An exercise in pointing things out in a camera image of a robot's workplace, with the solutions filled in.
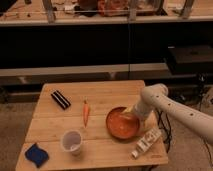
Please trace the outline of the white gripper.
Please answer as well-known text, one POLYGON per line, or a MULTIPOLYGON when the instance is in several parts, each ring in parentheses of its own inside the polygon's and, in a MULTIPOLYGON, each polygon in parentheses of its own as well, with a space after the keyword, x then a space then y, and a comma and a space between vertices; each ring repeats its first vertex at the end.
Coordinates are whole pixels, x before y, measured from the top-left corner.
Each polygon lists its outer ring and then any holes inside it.
POLYGON ((132 107, 126 108, 122 115, 128 119, 135 116, 140 123, 140 129, 143 130, 145 128, 145 122, 151 114, 152 109, 150 107, 141 107, 139 105, 134 105, 132 107))

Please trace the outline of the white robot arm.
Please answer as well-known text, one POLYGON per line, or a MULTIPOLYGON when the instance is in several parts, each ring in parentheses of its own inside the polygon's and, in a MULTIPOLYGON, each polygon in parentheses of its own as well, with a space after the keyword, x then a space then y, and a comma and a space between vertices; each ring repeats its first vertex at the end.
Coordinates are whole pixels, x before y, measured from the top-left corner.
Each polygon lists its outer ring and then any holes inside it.
POLYGON ((213 116, 170 99, 168 93, 164 84, 145 86, 141 89, 139 101, 125 109, 123 114, 131 113, 146 120, 152 110, 160 109, 213 145, 213 116))

